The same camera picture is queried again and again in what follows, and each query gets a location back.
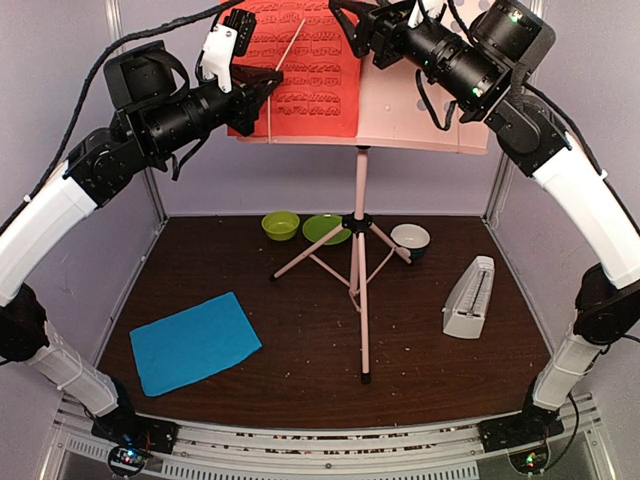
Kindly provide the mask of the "pink music stand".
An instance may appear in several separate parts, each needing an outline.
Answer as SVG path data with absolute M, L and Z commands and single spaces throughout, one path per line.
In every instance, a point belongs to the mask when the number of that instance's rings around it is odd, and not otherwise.
M 316 251 L 342 230 L 351 231 L 350 276 L 342 282 L 348 287 L 350 299 L 360 315 L 363 384 L 371 381 L 367 285 L 375 276 L 366 267 L 367 232 L 373 232 L 381 239 L 388 246 L 391 255 L 398 255 L 403 261 L 410 259 L 408 254 L 401 251 L 365 211 L 370 148 L 386 147 L 483 155 L 488 150 L 489 140 L 489 132 L 484 124 L 461 123 L 460 110 L 453 111 L 453 125 L 449 131 L 437 129 L 431 120 L 419 115 L 417 108 L 419 92 L 415 85 L 414 66 L 407 61 L 401 61 L 383 71 L 373 65 L 372 59 L 371 55 L 367 55 L 360 60 L 359 122 L 355 137 L 278 137 L 275 140 L 255 141 L 249 136 L 246 139 L 250 144 L 353 146 L 357 150 L 353 213 L 346 215 L 341 226 L 337 226 L 321 240 L 313 243 L 276 271 L 271 278 L 277 280 L 304 259 L 314 259 Z

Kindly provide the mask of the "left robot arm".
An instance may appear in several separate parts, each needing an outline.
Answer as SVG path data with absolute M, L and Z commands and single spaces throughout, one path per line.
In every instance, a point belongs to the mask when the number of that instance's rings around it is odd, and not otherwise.
M 175 60 L 146 53 L 112 59 L 104 76 L 116 110 L 111 125 L 89 134 L 1 234 L 1 355 L 26 362 L 75 397 L 94 422 L 123 444 L 144 433 L 126 390 L 59 336 L 26 277 L 79 222 L 105 206 L 140 171 L 166 168 L 174 151 L 203 145 L 227 125 L 253 133 L 262 105 L 282 83 L 275 69 L 232 64 L 205 73 L 196 88 Z

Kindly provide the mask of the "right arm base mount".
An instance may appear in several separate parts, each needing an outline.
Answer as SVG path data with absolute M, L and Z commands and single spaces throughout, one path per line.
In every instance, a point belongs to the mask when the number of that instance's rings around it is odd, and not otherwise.
M 551 465 L 549 440 L 562 434 L 564 426 L 560 420 L 521 422 L 519 415 L 511 415 L 480 422 L 478 432 L 485 453 L 505 450 L 516 472 L 533 476 Z

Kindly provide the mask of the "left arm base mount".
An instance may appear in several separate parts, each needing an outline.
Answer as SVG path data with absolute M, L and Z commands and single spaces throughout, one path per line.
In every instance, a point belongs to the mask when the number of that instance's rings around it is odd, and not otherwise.
M 175 422 L 142 416 L 127 428 L 96 419 L 91 434 L 114 443 L 107 454 L 107 466 L 117 478 L 129 479 L 140 474 L 155 453 L 170 454 L 178 430 Z

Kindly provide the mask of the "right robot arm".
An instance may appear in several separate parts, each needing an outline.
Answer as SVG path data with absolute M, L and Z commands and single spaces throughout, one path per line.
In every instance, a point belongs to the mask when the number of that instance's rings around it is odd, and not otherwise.
M 545 431 L 599 353 L 639 318 L 639 228 L 608 184 L 575 123 L 529 77 L 553 46 L 554 30 L 517 1 L 496 1 L 453 32 L 441 23 L 453 2 L 332 1 L 357 58 L 376 67 L 416 66 L 419 86 L 451 95 L 461 122 L 481 122 L 509 159 L 564 210 L 598 262 L 582 278 L 576 320 L 520 413 L 503 424 L 530 442 Z

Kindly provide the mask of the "red sheet music page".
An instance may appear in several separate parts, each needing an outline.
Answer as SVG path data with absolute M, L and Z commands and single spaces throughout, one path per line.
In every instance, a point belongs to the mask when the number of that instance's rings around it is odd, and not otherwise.
M 277 69 L 284 80 L 260 111 L 255 141 L 353 138 L 359 122 L 361 61 L 326 1 L 245 1 L 257 26 L 236 64 Z

